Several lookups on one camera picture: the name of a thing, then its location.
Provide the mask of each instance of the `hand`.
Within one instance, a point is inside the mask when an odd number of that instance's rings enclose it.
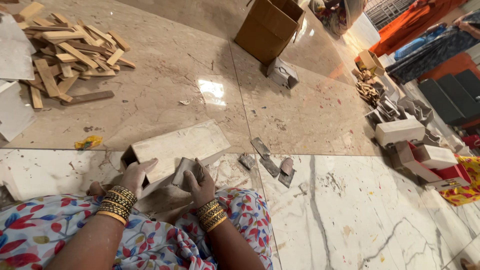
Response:
[[[203,178],[197,182],[195,175],[193,175],[191,171],[184,171],[183,177],[187,179],[188,184],[190,185],[190,189],[192,190],[191,195],[195,207],[200,208],[215,199],[215,182],[201,162],[198,159],[195,159],[195,161],[202,166],[204,174]]]
[[[134,162],[128,165],[119,185],[132,191],[135,196],[139,198],[142,195],[142,183],[144,182],[145,175],[147,172],[153,170],[157,163],[158,159],[154,158],[142,164]]]

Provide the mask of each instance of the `orange saree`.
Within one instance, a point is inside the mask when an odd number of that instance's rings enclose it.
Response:
[[[466,0],[418,0],[378,33],[380,41],[370,47],[377,57],[391,54],[447,15]]]

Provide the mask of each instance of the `woman's right hand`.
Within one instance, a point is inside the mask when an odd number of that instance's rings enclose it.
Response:
[[[203,178],[197,182],[195,175],[193,175],[191,171],[184,171],[183,177],[187,179],[188,184],[190,185],[195,207],[200,208],[215,199],[215,182],[198,158],[195,158],[195,161],[202,167],[204,174]]]

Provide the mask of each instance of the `metal grille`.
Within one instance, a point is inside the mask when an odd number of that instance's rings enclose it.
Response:
[[[396,19],[415,0],[369,0],[365,14],[378,30]]]

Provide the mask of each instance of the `beige marble tile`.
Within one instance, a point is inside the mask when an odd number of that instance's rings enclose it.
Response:
[[[112,99],[71,107],[44,99],[38,120],[6,146],[71,149],[75,141],[101,135],[97,149],[125,150],[139,140],[215,118],[231,152],[252,152],[227,40],[113,0],[39,2],[45,5],[41,16],[59,12],[72,22],[81,18],[100,30],[114,29],[132,47],[124,57],[137,68],[122,67],[113,78],[78,80],[67,92],[112,90]],[[186,99],[190,105],[178,103]]]
[[[252,138],[272,153],[380,155],[355,87],[293,66],[300,83],[288,90],[267,79],[254,57],[231,47]]]

